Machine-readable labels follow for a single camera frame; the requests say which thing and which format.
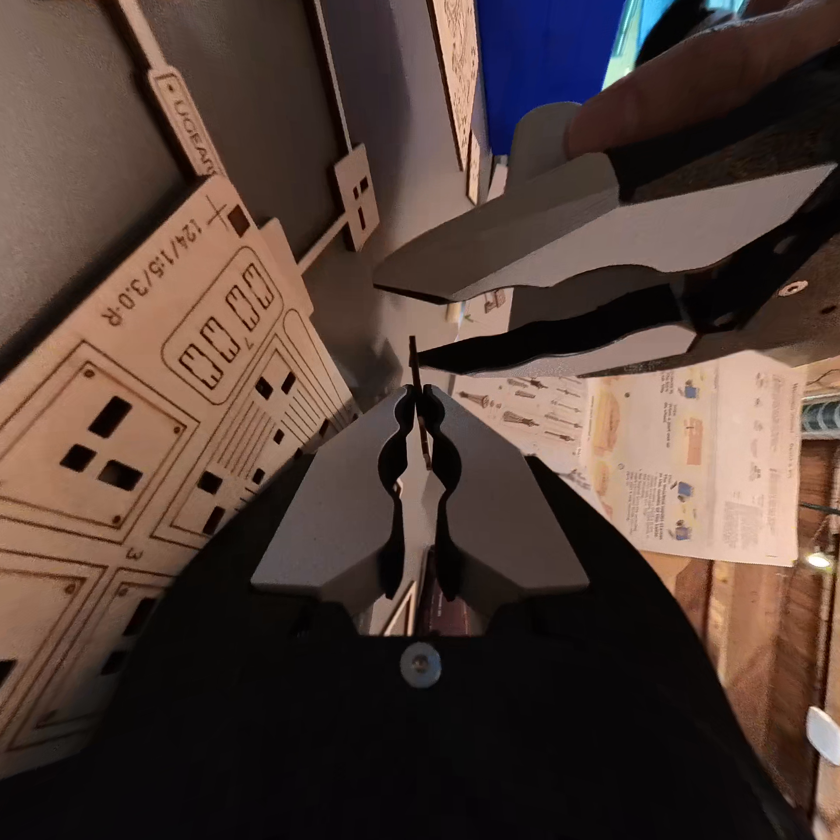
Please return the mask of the wooden four-square frame piece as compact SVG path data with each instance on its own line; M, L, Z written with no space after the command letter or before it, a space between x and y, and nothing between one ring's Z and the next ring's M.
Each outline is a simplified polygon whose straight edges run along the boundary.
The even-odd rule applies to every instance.
M175 141L184 153L192 172L199 176L222 175L227 172L207 130L186 82L178 69L171 65L154 35L139 2L118 1L115 7L127 25L131 41L140 50L146 66L146 82L157 108ZM329 42L326 17L320 1L311 2L316 18L318 41L329 72L331 100L338 113L346 155L333 167L342 212L314 245L298 260L279 220L271 218L261 228L262 235L276 262L283 268L295 265L302 276L341 234L348 235L349 249L362 250L380 223L380 216L371 183L371 168L362 143L353 145L343 108L338 74Z

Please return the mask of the purple puzzle box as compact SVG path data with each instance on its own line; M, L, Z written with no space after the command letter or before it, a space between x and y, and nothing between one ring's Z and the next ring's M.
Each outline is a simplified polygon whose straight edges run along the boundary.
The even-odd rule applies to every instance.
M419 579L413 628L416 637L478 637L484 634L485 619L461 598L448 600L439 583L436 551L429 546Z

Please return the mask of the wooden puzzle sheet square cutout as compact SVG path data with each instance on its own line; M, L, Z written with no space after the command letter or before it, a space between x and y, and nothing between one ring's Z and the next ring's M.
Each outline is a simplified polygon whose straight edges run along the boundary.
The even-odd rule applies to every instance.
M224 176L2 381L2 779L82 749L175 577L361 411Z

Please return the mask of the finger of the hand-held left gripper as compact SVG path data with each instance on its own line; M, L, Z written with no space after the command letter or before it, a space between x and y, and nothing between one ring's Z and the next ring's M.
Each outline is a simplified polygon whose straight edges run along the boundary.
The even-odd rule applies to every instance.
M688 351L697 331L669 285L634 291L572 318L532 321L416 354L453 375L582 377Z
M703 269L790 221L836 168L828 162L623 203L606 155L587 154L400 247L374 269L373 285L448 305L613 266Z

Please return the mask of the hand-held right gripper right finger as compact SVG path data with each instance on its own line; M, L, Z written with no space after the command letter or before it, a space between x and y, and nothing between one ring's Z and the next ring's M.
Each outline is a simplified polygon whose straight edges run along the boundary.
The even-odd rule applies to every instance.
M521 451L434 385L423 389L443 596L491 618L533 598L584 591L589 577Z

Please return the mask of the person's left hand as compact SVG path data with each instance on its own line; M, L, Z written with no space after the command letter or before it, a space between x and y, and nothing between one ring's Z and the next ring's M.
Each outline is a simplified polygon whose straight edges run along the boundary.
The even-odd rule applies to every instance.
M572 160L719 118L838 40L838 1L747 2L737 20L686 38L581 106L563 150Z

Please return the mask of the colour illustrated instruction sheet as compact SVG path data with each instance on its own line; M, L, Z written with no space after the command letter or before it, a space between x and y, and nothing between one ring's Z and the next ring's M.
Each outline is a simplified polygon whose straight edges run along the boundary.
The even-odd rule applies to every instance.
M745 351L586 384L583 474L637 550L795 563L803 368Z

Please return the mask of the wooden puzzle sheet arch parts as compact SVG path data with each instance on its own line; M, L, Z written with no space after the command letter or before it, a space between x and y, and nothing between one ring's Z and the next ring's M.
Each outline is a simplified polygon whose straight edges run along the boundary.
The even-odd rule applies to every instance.
M458 166L465 171L479 75L474 1L427 1Z

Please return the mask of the cross-shaped wooden piece diamond print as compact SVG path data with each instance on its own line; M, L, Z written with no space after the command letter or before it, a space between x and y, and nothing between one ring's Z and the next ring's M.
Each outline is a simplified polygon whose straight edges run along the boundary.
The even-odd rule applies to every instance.
M409 369L412 376L413 391L415 394L415 409L417 417L417 426L419 430L419 437L421 442L421 449L423 454L423 462L428 471L433 470L432 450L429 446L428 434L424 420L424 387L421 382L421 375L419 373L419 365L417 362L417 341L416 336L411 334L408 336L408 362Z

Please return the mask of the blue plastic bin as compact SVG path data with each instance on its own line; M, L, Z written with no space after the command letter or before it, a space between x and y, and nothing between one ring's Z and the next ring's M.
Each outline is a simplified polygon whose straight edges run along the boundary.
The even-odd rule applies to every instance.
M491 152L511 151L520 119L601 89L624 1L477 1Z

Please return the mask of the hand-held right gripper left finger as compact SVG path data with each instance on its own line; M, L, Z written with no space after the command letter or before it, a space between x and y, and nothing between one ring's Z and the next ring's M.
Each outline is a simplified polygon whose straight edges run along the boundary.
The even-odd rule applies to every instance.
M403 385L323 444L251 577L251 628L282 634L321 604L374 634L403 583L403 476L416 389Z

